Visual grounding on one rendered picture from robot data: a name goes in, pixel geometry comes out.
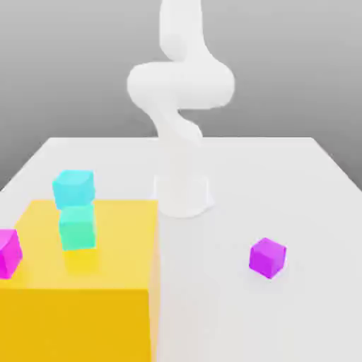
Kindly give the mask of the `large yellow box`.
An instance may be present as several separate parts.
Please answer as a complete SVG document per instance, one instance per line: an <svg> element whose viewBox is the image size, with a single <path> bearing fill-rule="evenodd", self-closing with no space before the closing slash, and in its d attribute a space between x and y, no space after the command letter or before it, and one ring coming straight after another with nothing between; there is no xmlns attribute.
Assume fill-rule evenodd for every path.
<svg viewBox="0 0 362 362"><path fill-rule="evenodd" d="M97 246L65 252L59 211L35 200L16 223L23 259L0 279L0 362L156 362L158 204L97 200Z"/></svg>

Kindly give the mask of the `small cyan cube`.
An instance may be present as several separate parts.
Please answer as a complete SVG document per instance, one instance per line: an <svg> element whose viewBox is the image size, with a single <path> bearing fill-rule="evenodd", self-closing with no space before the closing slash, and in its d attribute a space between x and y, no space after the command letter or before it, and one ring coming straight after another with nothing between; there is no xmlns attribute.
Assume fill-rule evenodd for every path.
<svg viewBox="0 0 362 362"><path fill-rule="evenodd" d="M63 170L52 182L56 206L84 206L95 199L94 174L91 170Z"/></svg>

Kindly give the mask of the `small magenta cube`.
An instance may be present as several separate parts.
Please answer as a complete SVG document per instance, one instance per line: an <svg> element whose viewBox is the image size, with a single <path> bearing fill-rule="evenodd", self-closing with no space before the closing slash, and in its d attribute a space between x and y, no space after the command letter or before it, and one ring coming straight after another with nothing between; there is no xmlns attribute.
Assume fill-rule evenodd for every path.
<svg viewBox="0 0 362 362"><path fill-rule="evenodd" d="M16 229L0 229L0 279L10 279L23 258Z"/></svg>

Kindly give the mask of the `small green cube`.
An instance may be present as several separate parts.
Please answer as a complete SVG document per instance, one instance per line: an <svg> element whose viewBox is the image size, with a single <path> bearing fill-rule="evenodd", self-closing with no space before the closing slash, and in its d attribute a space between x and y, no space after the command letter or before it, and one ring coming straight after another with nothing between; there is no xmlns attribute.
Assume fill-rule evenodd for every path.
<svg viewBox="0 0 362 362"><path fill-rule="evenodd" d="M94 205L68 206L62 209L59 218L59 234L63 251L95 248Z"/></svg>

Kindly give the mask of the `small purple cube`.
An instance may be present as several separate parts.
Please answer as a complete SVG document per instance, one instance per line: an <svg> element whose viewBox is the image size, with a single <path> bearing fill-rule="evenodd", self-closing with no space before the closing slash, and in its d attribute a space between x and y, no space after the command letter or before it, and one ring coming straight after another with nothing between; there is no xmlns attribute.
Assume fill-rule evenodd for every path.
<svg viewBox="0 0 362 362"><path fill-rule="evenodd" d="M268 238L262 238L250 249L249 268L272 279L284 267L287 248Z"/></svg>

